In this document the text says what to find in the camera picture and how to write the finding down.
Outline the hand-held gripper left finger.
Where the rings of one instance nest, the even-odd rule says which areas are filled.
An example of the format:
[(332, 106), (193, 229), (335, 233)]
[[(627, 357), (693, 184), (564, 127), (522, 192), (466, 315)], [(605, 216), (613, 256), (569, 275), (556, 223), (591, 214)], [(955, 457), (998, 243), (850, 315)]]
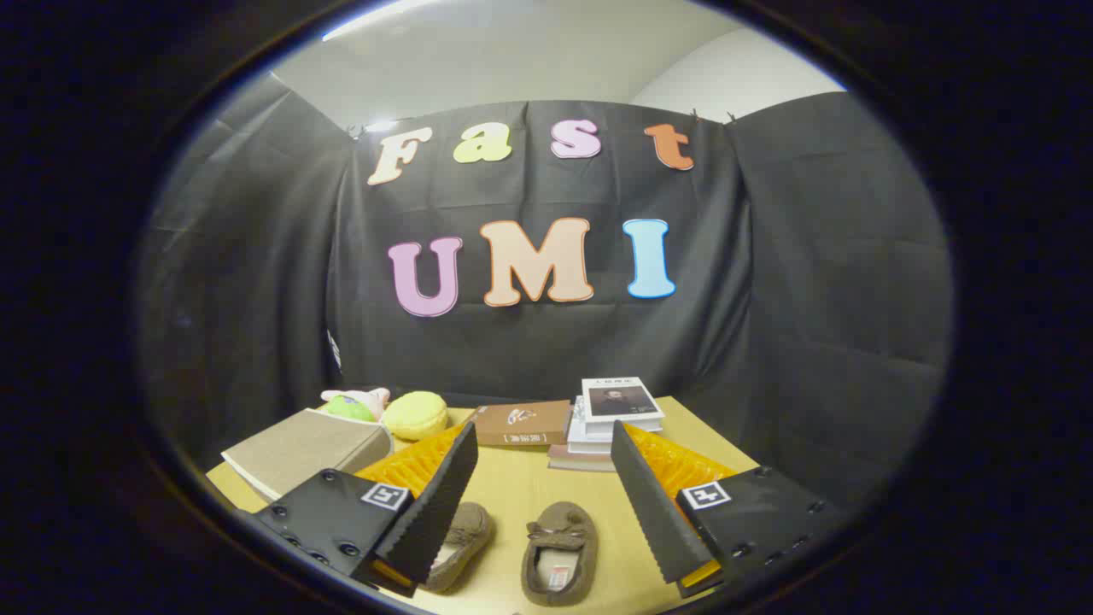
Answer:
[(475, 424), (454, 425), (355, 472), (321, 470), (254, 515), (301, 560), (410, 598), (425, 583), (475, 471)]

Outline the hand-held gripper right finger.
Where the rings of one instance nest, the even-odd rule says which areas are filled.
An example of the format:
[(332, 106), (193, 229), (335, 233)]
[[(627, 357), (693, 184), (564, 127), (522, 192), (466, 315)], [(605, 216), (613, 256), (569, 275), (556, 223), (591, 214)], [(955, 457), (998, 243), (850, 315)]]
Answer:
[(780, 471), (730, 470), (618, 421), (611, 459), (666, 583), (739, 596), (814, 553), (842, 510)]

